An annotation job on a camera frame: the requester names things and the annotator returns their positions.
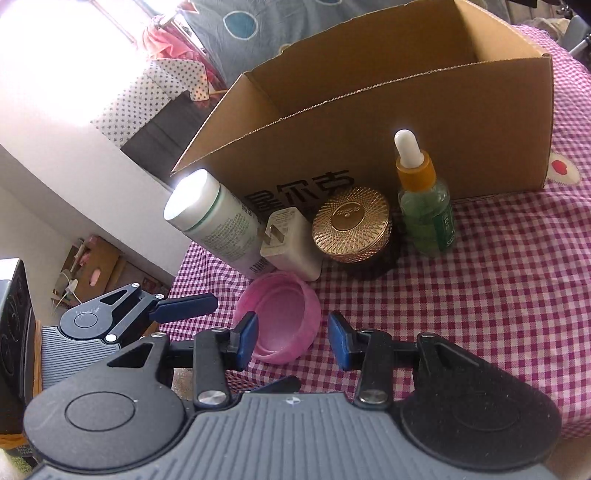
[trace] red heart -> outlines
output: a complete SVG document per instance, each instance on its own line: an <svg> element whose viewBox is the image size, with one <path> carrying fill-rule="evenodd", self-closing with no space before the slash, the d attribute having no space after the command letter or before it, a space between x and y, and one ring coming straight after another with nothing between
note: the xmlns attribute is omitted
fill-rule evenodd
<svg viewBox="0 0 591 480"><path fill-rule="evenodd" d="M566 175L566 163L561 160L554 160L552 162L552 168L559 175Z"/></svg>

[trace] white dropper bulb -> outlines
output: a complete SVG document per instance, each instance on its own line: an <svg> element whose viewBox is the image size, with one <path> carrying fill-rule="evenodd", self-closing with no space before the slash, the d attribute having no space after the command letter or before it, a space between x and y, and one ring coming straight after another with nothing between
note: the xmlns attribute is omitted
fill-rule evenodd
<svg viewBox="0 0 591 480"><path fill-rule="evenodd" d="M418 147L417 139L410 130L399 130L394 135L394 143L400 153L400 164L404 168L417 168L423 164L425 155Z"/></svg>

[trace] gold jar lid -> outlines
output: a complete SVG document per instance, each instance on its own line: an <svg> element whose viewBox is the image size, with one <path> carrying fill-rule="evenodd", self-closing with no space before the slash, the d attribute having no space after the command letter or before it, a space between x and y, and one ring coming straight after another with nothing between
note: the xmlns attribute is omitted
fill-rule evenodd
<svg viewBox="0 0 591 480"><path fill-rule="evenodd" d="M390 239L390 205L384 195L367 187L353 187L331 198L312 224L316 246L334 260L366 260Z"/></svg>

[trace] pink towel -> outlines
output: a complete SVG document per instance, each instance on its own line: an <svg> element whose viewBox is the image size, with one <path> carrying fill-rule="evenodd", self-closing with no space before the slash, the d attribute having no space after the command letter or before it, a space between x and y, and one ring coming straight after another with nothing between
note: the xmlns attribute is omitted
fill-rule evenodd
<svg viewBox="0 0 591 480"><path fill-rule="evenodd" d="M151 60L180 59L200 61L205 66L207 80L216 91L226 90L226 84L221 75L207 57L195 46L189 44L173 27L160 28L155 22L160 17L154 17L149 26L143 31L138 42Z"/></svg>

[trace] blue circle pattern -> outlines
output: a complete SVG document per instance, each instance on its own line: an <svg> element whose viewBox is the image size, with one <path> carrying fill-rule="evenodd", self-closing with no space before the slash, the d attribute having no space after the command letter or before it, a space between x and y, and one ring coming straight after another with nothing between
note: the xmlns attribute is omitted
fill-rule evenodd
<svg viewBox="0 0 591 480"><path fill-rule="evenodd" d="M256 33L256 19L246 12L231 12L223 19L226 29L235 38L248 40Z"/></svg>

